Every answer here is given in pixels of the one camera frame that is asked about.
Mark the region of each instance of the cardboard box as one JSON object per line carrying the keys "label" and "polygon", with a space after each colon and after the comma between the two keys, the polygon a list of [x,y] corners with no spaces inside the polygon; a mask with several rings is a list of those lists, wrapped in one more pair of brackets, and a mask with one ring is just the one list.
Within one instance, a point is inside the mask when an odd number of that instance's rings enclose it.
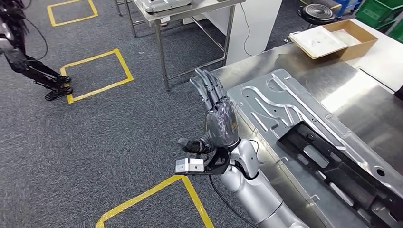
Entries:
{"label": "cardboard box", "polygon": [[[350,20],[343,20],[327,25],[323,25],[326,30],[330,32],[339,31],[344,29],[348,34],[359,40],[361,43],[346,47],[341,50],[329,52],[326,55],[333,53],[332,55],[337,56],[343,61],[347,61],[353,58],[358,58],[365,55],[368,50],[374,45],[374,43],[378,40],[371,33],[358,26],[354,22]],[[308,54],[306,50],[304,50],[301,45],[296,42],[297,46],[299,46],[305,53]]]}

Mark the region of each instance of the yellow floor marking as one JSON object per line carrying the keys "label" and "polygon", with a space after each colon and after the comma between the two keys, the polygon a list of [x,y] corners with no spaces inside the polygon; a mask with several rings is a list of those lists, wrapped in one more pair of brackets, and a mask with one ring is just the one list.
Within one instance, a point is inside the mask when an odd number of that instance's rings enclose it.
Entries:
{"label": "yellow floor marking", "polygon": [[332,10],[332,9],[336,9],[336,8],[338,8],[338,7],[340,7],[341,6],[341,4],[337,4],[337,5],[335,5],[335,6],[332,6],[332,7],[330,7],[330,9]]}
{"label": "yellow floor marking", "polygon": [[79,101],[79,100],[81,100],[81,99],[84,99],[84,98],[86,98],[86,97],[89,97],[89,96],[92,96],[92,95],[95,95],[95,94],[99,94],[99,93],[101,93],[101,92],[103,92],[103,91],[105,91],[105,90],[108,90],[108,89],[110,89],[110,88],[116,87],[116,86],[118,86],[118,85],[121,85],[121,84],[130,82],[130,81],[133,81],[133,76],[132,76],[132,74],[130,73],[129,68],[127,67],[127,64],[126,64],[125,60],[123,59],[122,54],[120,54],[119,49],[115,49],[115,50],[112,50],[112,51],[108,51],[108,52],[103,53],[103,54],[101,54],[101,55],[97,55],[97,56],[94,56],[94,57],[86,58],[86,59],[83,59],[83,60],[80,60],[80,61],[77,61],[77,62],[74,62],[74,63],[66,64],[66,65],[64,65],[64,66],[61,67],[60,73],[65,76],[65,75],[67,75],[67,73],[66,73],[66,68],[67,68],[67,67],[72,67],[72,66],[75,66],[75,65],[78,65],[78,64],[86,63],[86,62],[89,62],[89,61],[92,61],[92,60],[95,60],[95,59],[98,59],[98,58],[102,58],[102,57],[105,57],[105,56],[108,56],[108,55],[112,55],[112,54],[115,54],[115,55],[117,56],[117,59],[119,60],[119,63],[120,63],[120,65],[122,66],[123,71],[124,71],[125,74],[126,74],[126,79],[123,79],[122,81],[115,82],[115,83],[113,83],[113,84],[111,84],[111,85],[107,85],[107,86],[105,86],[105,87],[103,87],[103,88],[97,89],[97,90],[95,90],[95,91],[86,93],[86,94],[81,95],[81,96],[78,96],[78,97],[73,97],[72,94],[69,94],[69,95],[66,96],[67,102],[68,102],[69,104],[71,104],[71,103],[73,103],[73,102],[75,102],[75,101]]}
{"label": "yellow floor marking", "polygon": [[82,20],[86,20],[86,19],[90,19],[90,18],[94,18],[94,17],[98,16],[98,11],[95,9],[94,3],[92,2],[92,0],[88,0],[88,3],[91,7],[93,15],[85,17],[85,18],[78,18],[75,20],[69,20],[69,21],[65,21],[65,22],[56,23],[55,16],[53,15],[52,7],[66,5],[66,4],[70,4],[73,2],[77,2],[77,1],[83,1],[83,0],[72,0],[72,1],[66,1],[66,2],[48,5],[47,6],[48,15],[49,15],[50,23],[52,24],[52,26],[56,27],[56,26],[60,26],[60,25],[66,25],[66,24],[70,24],[70,23],[74,23],[74,22],[78,22],[78,21],[82,21]]}
{"label": "yellow floor marking", "polygon": [[197,193],[194,190],[194,187],[190,183],[189,178],[187,176],[184,176],[182,178],[182,180],[190,195],[190,198],[192,199],[194,205],[196,206],[197,211],[199,212],[200,218],[204,222],[204,225],[206,226],[206,228],[214,228],[213,223],[211,222],[209,215],[207,214],[206,210],[204,209],[202,203],[200,202],[200,199],[197,196]]}
{"label": "yellow floor marking", "polygon": [[303,0],[299,0],[300,2],[304,3],[305,5],[307,5],[308,3],[304,2]]}
{"label": "yellow floor marking", "polygon": [[206,228],[214,228],[209,216],[207,215],[206,210],[204,209],[202,203],[199,200],[199,197],[197,196],[196,191],[194,190],[194,187],[190,183],[189,178],[187,176],[183,176],[183,175],[173,175],[170,178],[164,180],[163,182],[157,184],[155,187],[143,192],[142,194],[118,205],[117,207],[115,207],[112,210],[108,211],[107,213],[103,214],[101,216],[101,218],[99,219],[99,221],[96,223],[96,228],[105,228],[104,222],[106,220],[112,218],[113,216],[119,214],[120,212],[128,209],[129,207],[133,206],[134,204],[144,200],[145,198],[155,194],[159,190],[167,187],[168,185],[171,185],[172,183],[174,183],[175,181],[180,180],[180,179],[182,179],[182,181],[186,187],[186,190],[188,191]]}

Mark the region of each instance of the robotic arm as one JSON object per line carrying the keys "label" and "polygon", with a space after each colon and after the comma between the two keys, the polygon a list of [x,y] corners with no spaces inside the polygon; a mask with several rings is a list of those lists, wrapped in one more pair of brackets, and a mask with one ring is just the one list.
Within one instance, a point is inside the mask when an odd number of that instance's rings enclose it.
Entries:
{"label": "robotic arm", "polygon": [[206,132],[198,140],[181,138],[185,152],[214,156],[204,160],[186,158],[176,161],[176,174],[219,175],[260,228],[308,228],[283,202],[259,168],[252,143],[240,139],[233,102],[225,95],[220,81],[211,73],[196,69],[204,84],[190,79],[207,110]]}

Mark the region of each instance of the green plastic crate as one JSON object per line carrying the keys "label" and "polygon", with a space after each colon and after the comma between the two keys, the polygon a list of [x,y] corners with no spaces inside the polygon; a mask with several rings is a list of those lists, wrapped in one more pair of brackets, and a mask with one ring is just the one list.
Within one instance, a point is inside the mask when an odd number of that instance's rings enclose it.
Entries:
{"label": "green plastic crate", "polygon": [[366,0],[356,18],[373,28],[378,28],[393,21],[402,11],[403,0]]}
{"label": "green plastic crate", "polygon": [[389,36],[403,43],[403,20],[392,29],[392,31],[389,33]]}
{"label": "green plastic crate", "polygon": [[385,23],[385,24],[383,24],[383,25],[381,25],[381,26],[379,26],[379,27],[377,27],[375,29],[380,31],[380,32],[382,32],[383,34],[385,34],[393,26],[393,24],[395,22],[396,22],[396,20],[389,21],[389,22],[387,22],[387,23]]}

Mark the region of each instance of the humanoid robot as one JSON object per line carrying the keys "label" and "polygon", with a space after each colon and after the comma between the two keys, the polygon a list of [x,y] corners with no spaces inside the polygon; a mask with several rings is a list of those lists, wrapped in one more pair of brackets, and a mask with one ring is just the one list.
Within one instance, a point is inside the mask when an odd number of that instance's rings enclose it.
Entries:
{"label": "humanoid robot", "polygon": [[71,87],[64,87],[64,83],[70,82],[68,76],[60,75],[25,53],[24,36],[29,31],[24,22],[24,7],[21,0],[0,0],[0,55],[5,55],[13,71],[50,89],[51,92],[45,95],[45,100],[52,101],[73,93]]}
{"label": "humanoid robot", "polygon": [[215,151],[215,154],[206,166],[203,159],[177,160],[175,173],[210,175],[211,182],[211,175],[219,175],[253,219],[254,224],[247,221],[253,227],[308,228],[283,202],[260,170],[250,140],[239,138],[235,106],[220,81],[207,71],[196,69],[196,73],[204,87],[194,79],[190,82],[207,109],[206,133],[198,140],[181,138],[178,143],[188,153],[200,155]]}

